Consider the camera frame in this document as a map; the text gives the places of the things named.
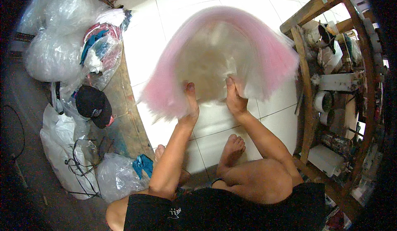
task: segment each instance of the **hand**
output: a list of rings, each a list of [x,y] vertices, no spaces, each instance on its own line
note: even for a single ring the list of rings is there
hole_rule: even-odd
[[[187,124],[191,127],[194,127],[194,125],[197,122],[198,115],[200,113],[200,109],[197,104],[196,100],[196,90],[195,90],[195,84],[194,83],[188,83],[185,86],[185,96],[186,100],[189,103],[189,111],[190,114],[188,114],[185,117],[182,117],[181,119],[178,120],[178,123],[180,124]]]
[[[240,116],[248,113],[247,103],[248,99],[242,98],[237,88],[241,88],[241,85],[236,85],[235,80],[231,77],[226,79],[226,87],[227,87],[227,97],[226,97],[226,105],[231,114],[238,119]]]

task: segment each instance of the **black shorts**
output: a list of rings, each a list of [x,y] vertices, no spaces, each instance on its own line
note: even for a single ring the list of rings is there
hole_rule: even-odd
[[[131,195],[124,230],[321,230],[324,218],[324,184],[299,184],[269,205],[206,188],[174,201]]]

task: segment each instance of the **black cap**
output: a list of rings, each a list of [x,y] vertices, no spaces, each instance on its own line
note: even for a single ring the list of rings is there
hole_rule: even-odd
[[[76,95],[76,107],[79,114],[90,117],[100,129],[104,129],[110,122],[112,106],[105,93],[94,87],[80,87]]]

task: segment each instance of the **foot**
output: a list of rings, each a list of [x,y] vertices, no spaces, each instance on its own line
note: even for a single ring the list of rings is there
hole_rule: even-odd
[[[227,142],[225,144],[225,148],[223,149],[218,168],[216,170],[217,176],[221,177],[221,175],[228,171],[228,169],[235,166],[237,160],[244,152],[244,140],[240,136],[237,137],[237,135],[235,134],[229,136],[229,139],[227,139]]]
[[[160,158],[163,155],[165,149],[166,148],[163,145],[158,145],[156,151],[154,152],[154,160],[156,161],[156,163],[160,161]],[[179,178],[179,187],[185,185],[189,179],[190,179],[190,173],[182,169],[181,177]]]
[[[156,151],[154,152],[154,160],[156,162],[158,162],[160,160],[160,158],[163,155],[165,149],[166,148],[163,145],[158,145]]]

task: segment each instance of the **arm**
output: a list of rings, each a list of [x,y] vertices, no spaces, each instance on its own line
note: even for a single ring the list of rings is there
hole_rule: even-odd
[[[231,78],[226,79],[226,85],[226,105],[231,114],[245,128],[261,156],[275,159],[284,165],[292,177],[293,186],[303,183],[303,179],[284,143],[247,110],[248,99],[242,98],[237,91],[241,87],[239,85],[236,86],[235,81]]]
[[[186,145],[199,114],[193,83],[187,85],[185,94],[191,108],[191,114],[178,120],[168,142],[167,149],[164,150],[161,159],[153,169],[148,195],[166,199],[172,199],[174,197],[179,177],[181,176]]]

